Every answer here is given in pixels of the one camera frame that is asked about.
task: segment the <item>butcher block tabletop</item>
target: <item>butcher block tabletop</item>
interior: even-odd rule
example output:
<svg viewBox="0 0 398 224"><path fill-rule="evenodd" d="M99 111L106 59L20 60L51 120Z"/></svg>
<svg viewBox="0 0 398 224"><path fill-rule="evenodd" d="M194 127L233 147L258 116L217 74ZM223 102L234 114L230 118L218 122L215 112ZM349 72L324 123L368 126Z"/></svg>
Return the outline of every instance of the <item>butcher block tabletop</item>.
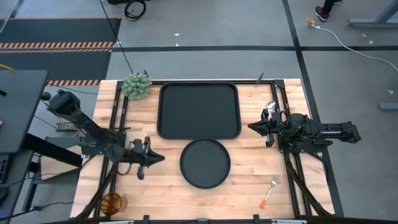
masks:
<svg viewBox="0 0 398 224"><path fill-rule="evenodd" d="M308 114L301 81L284 81L291 113ZM116 84L117 80L104 80L99 86L93 120L104 128L109 127ZM219 140L229 152L231 170L227 179L213 189L198 189L181 174L180 155L190 140L167 140L158 135L161 85L152 85L143 100L129 100L125 127L130 129L126 130L126 147L133 139L144 140L149 136L152 150L165 156L165 160L145 169L144 180L136 176L137 164L133 164L128 175L117 176L115 192L126 197L128 205L123 212L112 216L113 220L142 220L144 215L150 215L151 220L252 219L253 214L259 214L260 218L294 218L284 157L277 142L266 148L267 138L248 128L249 123L260 120L262 110L272 100L270 85L236 86L242 131L235 139ZM116 125L122 102L123 97L120 97ZM308 154L300 155L308 189L328 212L333 213L322 163ZM97 191L102 162L103 156L98 155L81 170L71 217L78 215ZM119 171L125 172L128 166L120 164ZM275 175L279 176L279 183L272 190L265 209L260 209ZM302 194L298 187L296 191L303 214Z"/></svg>

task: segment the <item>fork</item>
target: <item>fork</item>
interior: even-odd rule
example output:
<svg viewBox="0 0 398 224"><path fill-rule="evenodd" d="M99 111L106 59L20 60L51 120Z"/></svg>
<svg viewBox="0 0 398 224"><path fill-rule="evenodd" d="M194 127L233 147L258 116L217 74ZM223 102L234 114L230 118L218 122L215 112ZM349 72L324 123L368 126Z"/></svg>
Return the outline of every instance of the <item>fork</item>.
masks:
<svg viewBox="0 0 398 224"><path fill-rule="evenodd" d="M277 183L278 183L278 176L274 176L274 178L271 181L271 188L269 189L266 197L264 198L264 200L260 204L260 208L261 209L265 209L266 203L267 203L267 198L268 198L269 194L271 193L272 188L274 188Z"/></svg>

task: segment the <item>black tray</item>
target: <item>black tray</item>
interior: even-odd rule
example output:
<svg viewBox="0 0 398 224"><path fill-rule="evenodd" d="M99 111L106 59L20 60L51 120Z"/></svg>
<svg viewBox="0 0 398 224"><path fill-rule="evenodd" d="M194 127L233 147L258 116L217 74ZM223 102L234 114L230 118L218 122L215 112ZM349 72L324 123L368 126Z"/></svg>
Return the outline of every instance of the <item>black tray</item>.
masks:
<svg viewBox="0 0 398 224"><path fill-rule="evenodd" d="M197 139L182 151L180 169L188 183L200 189L211 189L227 178L231 169L231 158L218 141Z"/></svg>
<svg viewBox="0 0 398 224"><path fill-rule="evenodd" d="M170 82L160 89L157 132L165 139L232 139L241 132L230 82Z"/></svg>

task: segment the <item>shoe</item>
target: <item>shoe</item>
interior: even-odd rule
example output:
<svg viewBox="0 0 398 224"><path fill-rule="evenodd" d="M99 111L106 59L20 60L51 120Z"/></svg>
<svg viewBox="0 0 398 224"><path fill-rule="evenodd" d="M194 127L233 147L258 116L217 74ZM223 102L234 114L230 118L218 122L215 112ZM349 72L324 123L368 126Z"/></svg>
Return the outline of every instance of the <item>shoe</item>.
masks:
<svg viewBox="0 0 398 224"><path fill-rule="evenodd" d="M329 14L324 14L323 8L320 6L317 6L315 8L315 15L317 15L319 20L321 20L322 22L326 22L326 20L328 20L329 18Z"/></svg>
<svg viewBox="0 0 398 224"><path fill-rule="evenodd" d="M335 6L339 6L343 3L343 0L338 0L334 3Z"/></svg>

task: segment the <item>desk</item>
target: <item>desk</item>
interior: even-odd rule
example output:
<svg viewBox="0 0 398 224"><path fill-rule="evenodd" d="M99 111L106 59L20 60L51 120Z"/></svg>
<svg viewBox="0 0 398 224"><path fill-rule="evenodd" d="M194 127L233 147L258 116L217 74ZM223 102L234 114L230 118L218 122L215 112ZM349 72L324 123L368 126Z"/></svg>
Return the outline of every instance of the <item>desk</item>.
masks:
<svg viewBox="0 0 398 224"><path fill-rule="evenodd" d="M291 112L308 114L300 80L284 81ZM99 87L93 119L104 128L109 127L116 84L117 81L107 80ZM270 86L237 85L242 131L235 139L220 140L231 157L231 171L224 183L209 190L191 186L181 175L180 155L190 141L166 140L157 134L160 87L151 86L143 100L129 101L125 127L130 129L126 130L126 143L150 136L153 150L165 156L165 160L146 169L144 180L136 177L137 166L133 166L129 175L118 176L116 193L127 198L128 206L113 216L113 220L142 220L143 215L150 215L151 220L252 219L253 214L260 214L260 218L294 217L283 155L276 143L272 148L265 148L266 138L247 127L260 120L261 111L272 100ZM120 116L121 109L116 124L119 124ZM301 154L301 159L309 190L326 210L333 213L321 162L307 154ZM103 156L96 156L80 172L71 217L78 215L96 192L102 162ZM120 172L127 167L128 164L120 164ZM280 183L274 187L266 209L262 210L259 205L274 175L279 175ZM303 213L301 194L297 196Z"/></svg>
<svg viewBox="0 0 398 224"><path fill-rule="evenodd" d="M0 90L7 93L5 97L0 96L0 120L4 121L0 127L0 154L12 153L14 157L6 182L0 184L0 187L10 185L8 196L0 207L1 218L13 214L24 184L21 180L29 171L34 152L77 167L81 166L80 155L27 133L47 75L47 71L0 71Z"/></svg>

